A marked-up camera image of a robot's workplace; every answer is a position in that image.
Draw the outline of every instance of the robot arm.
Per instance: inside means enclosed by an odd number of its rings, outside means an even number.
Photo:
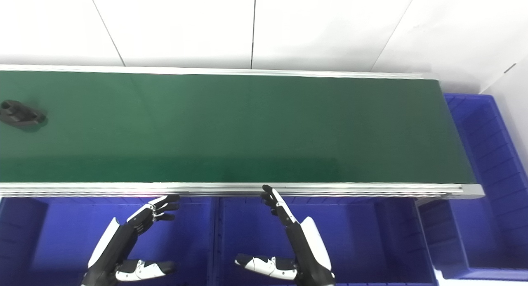
[[[294,280],[298,286],[335,286],[332,265],[319,230],[311,217],[298,222],[283,198],[268,185],[261,197],[285,226],[295,259],[238,254],[235,263],[273,278]]]
[[[157,220],[174,220],[165,213],[177,210],[179,195],[162,196],[149,201],[120,225],[113,218],[99,240],[81,286],[114,286],[122,281],[139,281],[162,277],[176,270],[173,262],[126,260],[139,235]]]

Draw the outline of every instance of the black object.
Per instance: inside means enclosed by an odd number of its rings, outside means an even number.
[[[36,125],[44,122],[46,116],[37,109],[25,106],[15,100],[0,104],[0,121],[15,127]]]

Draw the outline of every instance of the white wall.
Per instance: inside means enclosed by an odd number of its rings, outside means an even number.
[[[528,173],[528,56],[483,93],[494,96]]]
[[[0,64],[121,61],[91,0],[0,0]]]
[[[122,65],[122,58],[127,66],[425,71],[437,73],[445,91],[478,93],[528,54],[528,6],[526,0],[0,0],[0,33],[0,64]]]

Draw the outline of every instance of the blue plastic bin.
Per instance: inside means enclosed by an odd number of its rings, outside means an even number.
[[[432,272],[411,198],[286,198],[299,221],[311,216],[339,285],[431,286]],[[238,253],[294,257],[279,219],[260,198],[222,198],[217,213],[218,286],[287,282],[234,267]]]
[[[494,99],[445,99],[486,196],[420,207],[433,263],[447,279],[528,281],[528,180]]]
[[[78,286],[111,218],[123,222],[147,200],[4,198],[2,285]],[[413,199],[287,200],[300,220],[315,219],[341,285],[436,285]],[[141,235],[130,258],[173,260],[178,272],[134,285],[285,284],[234,264],[237,253],[294,256],[279,219],[260,198],[182,198],[174,213],[174,222],[159,222]]]
[[[113,217],[120,222],[149,198],[4,198],[0,203],[0,285],[79,286]],[[213,248],[212,198],[182,198],[173,222],[139,237],[130,259],[177,262],[177,274],[137,286],[205,286]]]

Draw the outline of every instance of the robot finger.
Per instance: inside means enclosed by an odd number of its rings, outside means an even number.
[[[156,213],[163,213],[165,211],[175,211],[179,209],[179,204],[177,203],[166,203],[164,206],[156,210]]]
[[[155,218],[156,221],[172,221],[176,218],[176,216],[171,213],[160,213],[159,215],[156,215]]]
[[[156,198],[154,200],[149,201],[148,203],[150,205],[153,205],[156,209],[159,209],[166,205],[167,203],[175,203],[179,200],[179,195],[177,194],[170,194],[166,196],[161,196],[160,198]]]

